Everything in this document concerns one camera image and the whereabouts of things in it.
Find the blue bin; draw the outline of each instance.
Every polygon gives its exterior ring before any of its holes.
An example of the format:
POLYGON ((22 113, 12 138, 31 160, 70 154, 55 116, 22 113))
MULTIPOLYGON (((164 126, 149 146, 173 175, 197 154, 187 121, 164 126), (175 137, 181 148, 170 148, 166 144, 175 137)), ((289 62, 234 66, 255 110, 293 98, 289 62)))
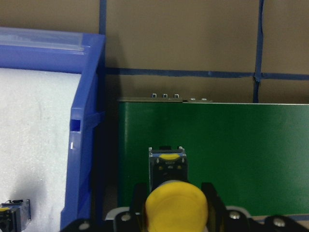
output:
MULTIPOLYGON (((0 28, 0 67, 81 73, 71 108, 65 208, 61 228, 90 218, 95 128, 104 120, 105 36, 0 28)), ((102 205, 98 197, 97 205, 102 205)))

